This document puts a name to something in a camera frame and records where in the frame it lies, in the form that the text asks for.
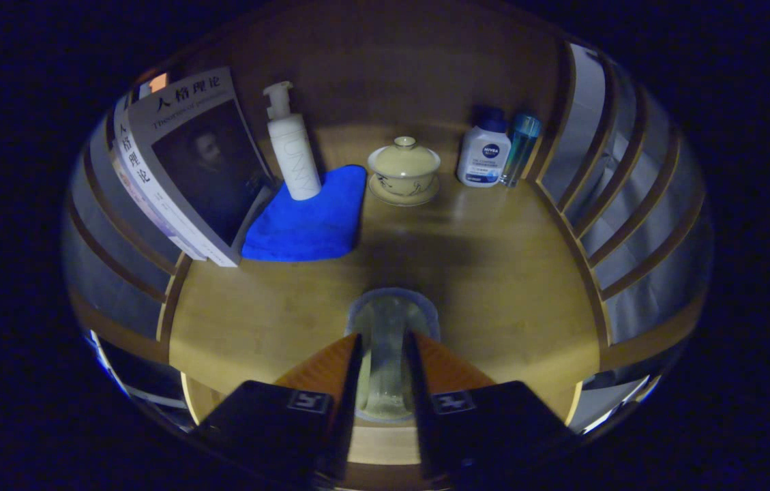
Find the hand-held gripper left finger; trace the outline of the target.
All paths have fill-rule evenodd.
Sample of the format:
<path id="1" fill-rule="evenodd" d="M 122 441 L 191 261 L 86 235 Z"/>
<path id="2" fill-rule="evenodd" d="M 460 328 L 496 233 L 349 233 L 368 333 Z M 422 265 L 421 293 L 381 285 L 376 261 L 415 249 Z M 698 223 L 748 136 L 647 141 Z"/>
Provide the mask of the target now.
<path id="1" fill-rule="evenodd" d="M 274 383 L 243 382 L 191 432 L 192 444 L 262 481 L 341 481 L 363 357 L 352 333 Z"/>

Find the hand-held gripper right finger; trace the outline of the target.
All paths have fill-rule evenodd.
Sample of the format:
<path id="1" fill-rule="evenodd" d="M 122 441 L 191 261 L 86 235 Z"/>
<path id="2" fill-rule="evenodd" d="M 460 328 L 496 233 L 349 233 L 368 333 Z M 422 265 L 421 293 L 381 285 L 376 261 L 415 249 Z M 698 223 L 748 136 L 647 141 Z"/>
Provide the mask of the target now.
<path id="1" fill-rule="evenodd" d="M 448 389 L 447 374 L 472 369 L 421 333 L 404 336 L 404 354 L 426 479 L 522 481 L 533 467 L 580 445 L 579 435 L 525 383 Z"/>

